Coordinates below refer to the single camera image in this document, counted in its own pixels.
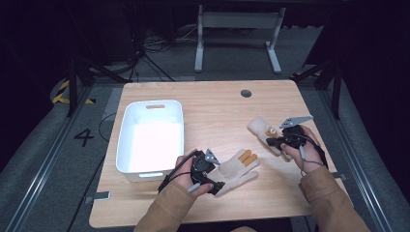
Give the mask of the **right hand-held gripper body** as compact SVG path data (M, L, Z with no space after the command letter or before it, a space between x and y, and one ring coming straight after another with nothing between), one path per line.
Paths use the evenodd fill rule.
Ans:
M281 128L284 143L295 149L305 145L308 137L305 135L301 124L312 120L313 116L289 117L279 126Z

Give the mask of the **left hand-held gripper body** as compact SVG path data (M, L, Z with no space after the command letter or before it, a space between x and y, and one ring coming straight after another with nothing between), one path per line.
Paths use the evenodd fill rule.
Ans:
M214 181L208 175L217 165L220 165L220 161L210 149L206 152L195 151L193 154L194 159L190 170L192 182L199 185L212 184Z

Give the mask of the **beige glove with orange fingers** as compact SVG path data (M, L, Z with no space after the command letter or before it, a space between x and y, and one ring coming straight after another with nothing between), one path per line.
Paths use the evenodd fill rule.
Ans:
M251 131L276 157L282 157L284 161L290 162L292 158L288 156L282 150L275 146L269 146L267 143L268 138L278 138L281 133L270 125L263 118L256 118L248 124L248 130Z
M209 179L215 182L224 182L224 186L216 193L216 197L221 197L229 191L254 180L258 176L255 167L259 163L257 154L254 154L251 150L242 149L231 159L223 162L209 173Z

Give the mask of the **white plastic bin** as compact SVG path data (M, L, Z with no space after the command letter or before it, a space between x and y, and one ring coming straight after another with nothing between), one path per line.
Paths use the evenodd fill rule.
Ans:
M162 180L185 151L184 114L175 100L135 101L122 118L116 168L131 182Z

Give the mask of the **person's left hand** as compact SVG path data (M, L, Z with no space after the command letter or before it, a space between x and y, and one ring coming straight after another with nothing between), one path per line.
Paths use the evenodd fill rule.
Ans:
M194 186L194 183L190 177L190 169L192 164L192 158L187 156L180 156L176 160L176 165L179 166L178 170L175 172L175 177L173 181L178 183L183 189L187 190L194 197L201 196L208 193L213 187L213 184Z

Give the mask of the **person's right hand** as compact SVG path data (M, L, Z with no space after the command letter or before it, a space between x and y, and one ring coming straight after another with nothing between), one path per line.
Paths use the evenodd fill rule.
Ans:
M303 147L305 154L304 158L302 158L302 155L298 149L286 144L281 144L280 147L285 154L289 155L294 160L302 172L308 174L315 169L322 167L323 162L314 147L314 145L320 145L315 134L306 126L302 126L302 129L304 130L304 135L310 137L313 141L313 144L307 142L307 144Z

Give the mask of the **black metal stand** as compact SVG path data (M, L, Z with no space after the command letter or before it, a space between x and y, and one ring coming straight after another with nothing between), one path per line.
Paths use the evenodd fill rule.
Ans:
M77 81L80 80L83 86L91 87L95 78L92 75L90 69L102 73L118 83L131 83L130 80L121 77L113 71L105 68L103 65L98 64L92 60L86 59L81 56L74 57L69 65L69 112L68 117L71 117L79 104L78 94L77 94Z
M334 117L339 119L339 99L341 91L341 68L338 62L326 61L322 64L316 65L307 71L301 73L292 73L289 76L290 80L298 83L310 76L314 76L318 73L317 79L314 81L314 88L316 90L326 90L330 84L333 84L332 100L331 100L331 110Z

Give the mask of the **grey metal desk frame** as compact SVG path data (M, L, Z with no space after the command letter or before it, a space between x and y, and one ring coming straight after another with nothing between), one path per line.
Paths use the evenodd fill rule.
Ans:
M273 13L235 13L235 12L209 12L204 6L198 7L197 15L197 47L195 54L194 70L202 72L204 58L204 28L245 28L245 29L270 29L272 38L265 42L265 48L270 58L274 73L281 73L281 67L275 51L276 42L286 9L280 8Z

